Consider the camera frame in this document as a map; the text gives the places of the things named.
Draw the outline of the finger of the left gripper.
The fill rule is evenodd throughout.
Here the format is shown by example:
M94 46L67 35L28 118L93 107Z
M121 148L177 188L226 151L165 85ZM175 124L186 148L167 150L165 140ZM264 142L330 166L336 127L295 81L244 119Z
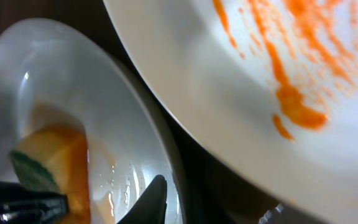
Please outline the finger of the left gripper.
M49 224L67 214L66 195L34 192L17 183L0 182L0 224Z

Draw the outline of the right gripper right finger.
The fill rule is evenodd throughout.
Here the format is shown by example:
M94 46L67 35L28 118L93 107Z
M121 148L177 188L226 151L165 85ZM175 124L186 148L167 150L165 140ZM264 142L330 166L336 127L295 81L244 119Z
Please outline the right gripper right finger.
M322 224L321 221L285 204L267 210L258 224Z

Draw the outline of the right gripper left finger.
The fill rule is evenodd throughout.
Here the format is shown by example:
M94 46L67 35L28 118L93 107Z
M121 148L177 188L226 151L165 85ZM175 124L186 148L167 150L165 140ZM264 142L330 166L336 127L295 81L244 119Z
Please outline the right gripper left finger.
M167 181L156 175L134 206L117 224L164 224L167 209Z

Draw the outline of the yellow green sponge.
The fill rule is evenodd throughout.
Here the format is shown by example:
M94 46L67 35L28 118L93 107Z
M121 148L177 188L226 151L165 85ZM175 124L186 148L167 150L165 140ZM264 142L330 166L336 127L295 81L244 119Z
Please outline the yellow green sponge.
M25 137L8 158L23 187L66 195L68 215L58 223L89 223L88 143L69 126L48 126Z

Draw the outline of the white plate top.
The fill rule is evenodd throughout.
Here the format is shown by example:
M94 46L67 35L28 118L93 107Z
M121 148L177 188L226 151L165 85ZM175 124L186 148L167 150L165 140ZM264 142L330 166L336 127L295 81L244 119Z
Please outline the white plate top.
M358 1L104 5L195 141L279 200L358 223Z

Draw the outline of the white plate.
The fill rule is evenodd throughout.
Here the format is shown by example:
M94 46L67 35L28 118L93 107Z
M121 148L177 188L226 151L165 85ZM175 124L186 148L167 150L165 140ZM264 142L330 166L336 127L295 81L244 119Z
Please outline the white plate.
M358 223L358 1L104 5L195 141L279 200Z
M120 221L156 175L167 181L167 223L185 223L178 149L157 105L118 60L77 30L26 19L0 35L0 180L8 159L49 124L86 134L93 223Z

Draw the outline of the white plate bottom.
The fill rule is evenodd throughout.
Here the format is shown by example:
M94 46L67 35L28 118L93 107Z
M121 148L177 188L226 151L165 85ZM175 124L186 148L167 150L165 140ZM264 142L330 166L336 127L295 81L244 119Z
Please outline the white plate bottom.
M77 30L26 19L0 35L0 180L8 159L49 124L86 134L93 223L120 221L156 175L167 181L167 223L185 223L178 149L157 105L118 60Z

